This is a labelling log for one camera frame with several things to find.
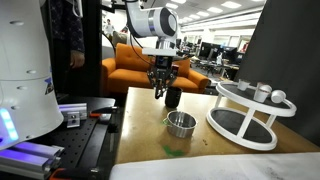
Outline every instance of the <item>desk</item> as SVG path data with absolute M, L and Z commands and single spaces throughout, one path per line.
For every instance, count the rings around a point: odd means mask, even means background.
M 217 96 L 192 93 L 182 94 L 177 110 L 194 116 L 198 125 L 192 138 L 174 137 L 162 124 L 167 113 L 173 110 L 165 107 L 164 97 L 156 100 L 153 90 L 129 88 L 116 164 L 168 159 L 179 155 L 195 157 L 224 154 L 320 152 L 318 146 L 277 121 L 272 126 L 272 130 L 278 137 L 275 149 L 257 151 L 235 144 L 217 133 L 206 120 L 206 114 L 214 107 Z M 220 106 L 247 111 L 246 107 L 226 98 L 221 99 Z M 256 113 L 255 116 L 264 122 L 267 121 L 267 115 L 263 113 Z

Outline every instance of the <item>black pants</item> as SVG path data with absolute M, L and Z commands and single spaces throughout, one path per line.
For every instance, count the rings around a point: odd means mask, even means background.
M 79 95 L 83 68 L 70 68 L 70 47 L 67 41 L 53 40 L 52 78 L 56 93 Z

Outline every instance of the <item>green spot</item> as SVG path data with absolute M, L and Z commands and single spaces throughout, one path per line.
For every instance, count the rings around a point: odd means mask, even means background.
M 179 157 L 183 156 L 184 153 L 181 150 L 172 151 L 169 146 L 163 146 L 163 150 L 166 152 L 169 157 Z

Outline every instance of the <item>ceiling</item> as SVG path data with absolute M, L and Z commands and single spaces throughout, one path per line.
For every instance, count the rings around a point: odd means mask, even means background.
M 102 0 L 103 4 L 107 5 L 108 2 L 106 2 L 106 1 L 108 1 L 108 0 Z M 205 20 L 205 19 L 209 19 L 209 18 L 213 18 L 213 17 L 227 15 L 230 13 L 236 13 L 239 11 L 262 7 L 265 4 L 266 0 L 262 0 L 262 1 L 231 0 L 232 2 L 241 4 L 241 6 L 236 9 L 230 9 L 230 8 L 226 8 L 224 6 L 221 6 L 221 4 L 223 4 L 226 1 L 228 1 L 228 0 L 186 0 L 186 2 L 184 4 L 179 4 L 179 3 L 172 2 L 171 0 L 147 0 L 147 2 L 144 3 L 144 7 L 150 8 L 153 2 L 154 2 L 153 7 L 165 7 L 167 3 L 176 4 L 179 7 L 177 9 L 175 9 L 174 11 L 177 12 L 180 19 L 183 19 L 185 17 L 189 17 L 191 14 L 197 15 L 197 13 L 199 11 L 209 13 L 209 16 L 207 16 L 207 17 L 200 16 L 201 17 L 200 19 L 191 20 L 191 21 L 187 22 L 187 23 L 193 23 L 193 22 L 197 22 L 197 21 L 201 21 L 201 20 Z M 123 4 L 122 0 L 117 0 L 117 4 Z M 221 13 L 209 12 L 209 11 L 207 11 L 207 9 L 210 7 L 216 7 L 216 8 L 222 9 L 223 12 L 221 12 Z

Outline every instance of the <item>orange couch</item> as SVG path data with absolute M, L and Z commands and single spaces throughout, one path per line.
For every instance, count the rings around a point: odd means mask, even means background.
M 144 61 L 150 62 L 148 56 L 142 55 L 142 49 L 134 46 Z M 127 93 L 129 87 L 152 88 L 147 71 L 150 64 L 144 62 L 131 46 L 117 44 L 116 57 L 102 60 L 101 87 L 102 95 L 110 93 Z M 190 59 L 176 61 L 179 65 L 178 77 L 172 86 L 180 87 L 184 92 L 203 93 L 209 79 L 190 69 Z

